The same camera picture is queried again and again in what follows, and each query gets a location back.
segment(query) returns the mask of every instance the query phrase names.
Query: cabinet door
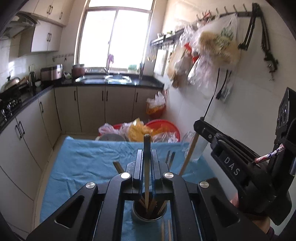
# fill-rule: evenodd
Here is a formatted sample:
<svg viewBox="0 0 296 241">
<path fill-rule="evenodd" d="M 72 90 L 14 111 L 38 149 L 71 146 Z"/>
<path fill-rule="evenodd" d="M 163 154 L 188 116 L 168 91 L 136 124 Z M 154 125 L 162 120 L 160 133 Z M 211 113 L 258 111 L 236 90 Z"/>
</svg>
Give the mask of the cabinet door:
<svg viewBox="0 0 296 241">
<path fill-rule="evenodd" d="M 54 93 L 62 131 L 80 133 L 81 125 L 78 111 L 77 87 L 55 88 Z"/>
<path fill-rule="evenodd" d="M 53 0 L 40 0 L 35 8 L 34 14 L 48 17 L 48 13 L 51 11 Z"/>
<path fill-rule="evenodd" d="M 21 9 L 20 11 L 34 13 L 35 8 L 37 6 L 39 0 L 29 0 Z"/>
<path fill-rule="evenodd" d="M 30 233 L 33 200 L 28 198 L 2 169 L 0 169 L 0 190 L 0 211 L 6 222 Z"/>
<path fill-rule="evenodd" d="M 32 40 L 32 52 L 47 51 L 50 27 L 51 23 L 40 21 L 40 25 L 35 27 L 33 40 Z"/>
<path fill-rule="evenodd" d="M 61 134 L 53 89 L 39 97 L 39 107 L 49 141 L 53 147 Z"/>
<path fill-rule="evenodd" d="M 154 99 L 159 90 L 137 88 L 135 93 L 135 103 L 133 106 L 133 120 L 140 118 L 147 122 L 149 116 L 146 114 L 147 99 Z"/>
<path fill-rule="evenodd" d="M 79 86 L 77 91 L 82 132 L 97 134 L 105 123 L 105 86 Z"/>
<path fill-rule="evenodd" d="M 47 51 L 59 51 L 62 30 L 61 27 L 51 24 Z"/>
<path fill-rule="evenodd" d="M 29 150 L 43 170 L 52 147 L 45 130 L 38 99 L 19 113 L 16 119 Z"/>
<path fill-rule="evenodd" d="M 66 0 L 54 0 L 52 10 L 48 14 L 48 18 L 60 22 L 62 8 Z"/>
<path fill-rule="evenodd" d="M 1 168 L 28 197 L 34 200 L 41 169 L 21 137 L 16 119 L 3 130 L 0 143 Z"/>
<path fill-rule="evenodd" d="M 136 88 L 106 86 L 105 117 L 111 125 L 131 122 Z"/>
<path fill-rule="evenodd" d="M 74 0 L 66 0 L 64 2 L 61 16 L 60 16 L 61 19 L 59 20 L 59 22 L 65 26 L 68 24 L 70 13 L 73 7 L 73 2 Z"/>
</svg>

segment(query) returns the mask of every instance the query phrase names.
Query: metal bolt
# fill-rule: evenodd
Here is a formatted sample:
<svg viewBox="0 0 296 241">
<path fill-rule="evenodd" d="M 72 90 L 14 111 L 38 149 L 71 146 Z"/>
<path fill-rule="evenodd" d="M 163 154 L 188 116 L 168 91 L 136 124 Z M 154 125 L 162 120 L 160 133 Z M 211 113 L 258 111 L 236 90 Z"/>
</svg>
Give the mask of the metal bolt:
<svg viewBox="0 0 296 241">
<path fill-rule="evenodd" d="M 166 173 L 164 174 L 164 177 L 166 177 L 166 178 L 173 178 L 173 177 L 174 177 L 174 174 L 171 173 L 171 172 L 166 172 Z"/>
<path fill-rule="evenodd" d="M 87 183 L 85 186 L 86 186 L 86 188 L 87 189 L 92 189 L 92 188 L 94 188 L 95 187 L 95 183 L 93 183 L 93 182 L 89 182 L 89 183 Z"/>
<path fill-rule="evenodd" d="M 128 172 L 123 172 L 123 173 L 120 175 L 120 177 L 121 177 L 122 179 L 128 179 L 130 176 L 131 176 L 131 175 L 130 175 Z"/>
<path fill-rule="evenodd" d="M 202 188 L 208 188 L 209 187 L 209 183 L 208 182 L 205 182 L 205 181 L 200 182 L 200 187 L 202 187 Z"/>
</svg>

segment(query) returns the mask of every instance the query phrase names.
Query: wall hook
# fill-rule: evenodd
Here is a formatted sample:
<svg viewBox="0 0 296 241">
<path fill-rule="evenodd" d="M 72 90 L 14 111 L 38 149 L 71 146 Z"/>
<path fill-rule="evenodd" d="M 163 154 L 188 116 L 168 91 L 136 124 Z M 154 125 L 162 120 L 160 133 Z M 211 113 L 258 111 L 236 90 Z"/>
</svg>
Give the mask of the wall hook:
<svg viewBox="0 0 296 241">
<path fill-rule="evenodd" d="M 245 6 L 245 4 L 243 3 L 242 5 L 244 6 L 244 10 L 247 12 L 248 10 L 246 9 L 246 6 Z"/>
<path fill-rule="evenodd" d="M 235 12 L 237 12 L 237 9 L 235 8 L 235 5 L 234 4 L 233 4 L 233 8 L 234 8 Z"/>
</svg>

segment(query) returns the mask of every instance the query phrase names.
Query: black countertop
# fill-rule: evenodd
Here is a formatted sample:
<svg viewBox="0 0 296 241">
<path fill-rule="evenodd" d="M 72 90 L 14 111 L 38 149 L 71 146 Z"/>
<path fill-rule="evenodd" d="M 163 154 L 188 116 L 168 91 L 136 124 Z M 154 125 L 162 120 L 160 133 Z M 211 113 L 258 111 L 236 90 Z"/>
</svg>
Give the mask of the black countertop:
<svg viewBox="0 0 296 241">
<path fill-rule="evenodd" d="M 24 110 L 30 103 L 36 100 L 39 96 L 45 94 L 49 90 L 53 89 L 54 87 L 67 87 L 67 86 L 92 86 L 92 85 L 117 85 L 117 86 L 127 86 L 127 87 L 137 87 L 137 88 L 150 88 L 150 89 L 159 89 L 162 90 L 164 84 L 155 79 L 152 76 L 143 76 L 142 80 L 139 80 L 138 75 L 130 75 L 132 82 L 131 83 L 102 83 L 102 82 L 91 82 L 91 83 L 84 83 L 84 82 L 76 82 L 73 79 L 70 80 L 56 80 L 54 82 L 46 82 L 43 83 L 40 87 L 34 89 L 27 89 L 21 95 L 22 103 L 12 112 L 10 117 L 7 117 L 6 121 L 2 121 L 0 118 L 0 134 L 2 131 L 8 126 L 8 124 L 22 111 Z"/>
</svg>

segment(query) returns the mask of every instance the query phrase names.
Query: tiled floor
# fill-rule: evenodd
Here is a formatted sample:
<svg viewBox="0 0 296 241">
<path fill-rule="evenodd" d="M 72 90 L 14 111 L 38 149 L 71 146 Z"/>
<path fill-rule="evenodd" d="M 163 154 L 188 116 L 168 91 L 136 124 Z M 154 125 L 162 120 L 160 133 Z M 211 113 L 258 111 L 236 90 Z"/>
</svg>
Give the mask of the tiled floor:
<svg viewBox="0 0 296 241">
<path fill-rule="evenodd" d="M 40 211 L 41 211 L 45 188 L 47 186 L 47 182 L 48 182 L 53 164 L 56 160 L 57 154 L 58 154 L 58 152 L 59 152 L 59 150 L 60 150 L 60 148 L 67 136 L 69 136 L 69 135 L 61 135 L 58 138 L 58 140 L 54 146 L 54 150 L 49 158 L 48 164 L 42 173 L 42 178 L 41 178 L 41 181 L 39 184 L 39 186 L 40 186 L 39 192 L 38 192 L 38 195 L 36 196 L 36 199 L 35 199 L 35 210 L 34 210 L 35 215 L 34 215 L 34 219 L 32 220 L 32 229 L 35 229 L 40 224 Z M 70 135 L 70 136 L 73 137 L 74 139 L 94 140 L 96 138 L 96 136 L 83 136 L 83 135 Z"/>
</svg>

